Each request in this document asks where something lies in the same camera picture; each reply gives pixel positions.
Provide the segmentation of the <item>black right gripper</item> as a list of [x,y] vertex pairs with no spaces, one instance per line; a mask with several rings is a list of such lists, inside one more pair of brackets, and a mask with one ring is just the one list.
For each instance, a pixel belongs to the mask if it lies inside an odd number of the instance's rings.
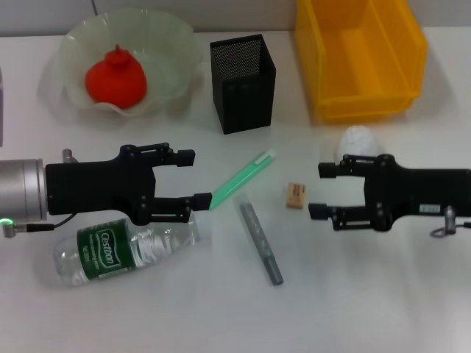
[[320,163],[319,177],[365,177],[365,206],[308,205],[312,220],[332,221],[335,231],[373,228],[388,232],[409,215],[471,218],[471,170],[404,168],[384,154],[368,167],[368,158],[346,154],[338,164]]

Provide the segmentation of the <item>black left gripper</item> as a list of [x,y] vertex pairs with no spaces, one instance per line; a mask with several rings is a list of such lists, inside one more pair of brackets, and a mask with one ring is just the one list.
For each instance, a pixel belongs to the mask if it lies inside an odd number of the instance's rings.
[[191,167],[195,156],[193,149],[175,151],[169,143],[157,143],[122,146],[118,156],[107,161],[48,164],[48,212],[68,215],[116,210],[136,225],[188,223],[193,211],[209,210],[212,194],[154,197],[153,168]]

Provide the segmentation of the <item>mint green pen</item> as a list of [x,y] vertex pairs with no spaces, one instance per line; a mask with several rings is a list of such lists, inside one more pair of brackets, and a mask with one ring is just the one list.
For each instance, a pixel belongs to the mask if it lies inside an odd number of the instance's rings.
[[277,154],[274,149],[269,149],[261,153],[229,180],[227,180],[223,185],[217,188],[212,193],[212,200],[209,210],[216,209],[221,203],[232,196],[239,188],[259,174],[265,167],[275,160],[276,155]]

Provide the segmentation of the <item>white paper ball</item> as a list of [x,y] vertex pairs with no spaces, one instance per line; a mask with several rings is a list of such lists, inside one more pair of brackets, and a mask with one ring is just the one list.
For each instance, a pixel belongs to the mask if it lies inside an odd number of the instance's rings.
[[383,147],[370,128],[350,126],[339,140],[336,148],[336,160],[342,160],[346,154],[376,157],[382,153]]

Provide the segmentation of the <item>clear green-label water bottle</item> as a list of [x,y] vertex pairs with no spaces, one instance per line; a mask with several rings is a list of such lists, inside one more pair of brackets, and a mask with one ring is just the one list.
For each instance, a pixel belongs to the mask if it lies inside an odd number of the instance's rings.
[[127,218],[82,228],[54,248],[59,278],[80,286],[156,265],[202,239],[202,222],[192,213],[187,223],[136,226]]

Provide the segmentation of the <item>orange toy fruit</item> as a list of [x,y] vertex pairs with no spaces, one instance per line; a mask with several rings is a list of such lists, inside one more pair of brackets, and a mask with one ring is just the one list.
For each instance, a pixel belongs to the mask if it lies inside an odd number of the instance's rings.
[[141,64],[128,50],[116,44],[102,61],[88,69],[85,87],[94,101],[124,110],[144,98],[147,80]]

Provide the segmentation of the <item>beige eraser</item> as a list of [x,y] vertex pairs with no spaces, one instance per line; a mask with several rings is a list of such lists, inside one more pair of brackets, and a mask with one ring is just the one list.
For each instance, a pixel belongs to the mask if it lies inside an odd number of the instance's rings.
[[303,209],[305,206],[306,185],[298,182],[290,182],[287,188],[287,208]]

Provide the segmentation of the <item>grey pen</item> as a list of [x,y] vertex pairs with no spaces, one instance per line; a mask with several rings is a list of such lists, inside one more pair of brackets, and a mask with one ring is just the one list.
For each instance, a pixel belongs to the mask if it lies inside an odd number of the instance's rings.
[[244,195],[239,196],[236,202],[272,285],[282,285],[283,276],[252,203]]

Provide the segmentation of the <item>black mesh pen holder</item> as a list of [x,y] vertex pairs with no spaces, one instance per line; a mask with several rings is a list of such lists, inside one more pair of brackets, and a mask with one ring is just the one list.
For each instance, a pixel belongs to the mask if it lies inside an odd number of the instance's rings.
[[223,133],[270,126],[277,71],[263,35],[212,42],[210,63]]

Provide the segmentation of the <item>translucent wavy fruit plate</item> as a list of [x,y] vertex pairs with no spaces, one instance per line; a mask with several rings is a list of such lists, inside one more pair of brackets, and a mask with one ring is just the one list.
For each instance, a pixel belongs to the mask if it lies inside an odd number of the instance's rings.
[[[127,109],[95,102],[85,89],[87,70],[115,46],[130,52],[147,80],[144,98]],[[123,7],[88,18],[73,28],[61,41],[55,68],[76,108],[133,117],[154,112],[184,96],[201,62],[202,52],[189,23],[161,10]]]

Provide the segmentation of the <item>yellow plastic bin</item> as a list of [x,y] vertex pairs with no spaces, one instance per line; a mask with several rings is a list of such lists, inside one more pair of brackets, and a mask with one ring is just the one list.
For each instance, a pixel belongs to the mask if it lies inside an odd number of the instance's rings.
[[422,92],[428,44],[407,0],[297,0],[294,36],[315,117],[379,121]]

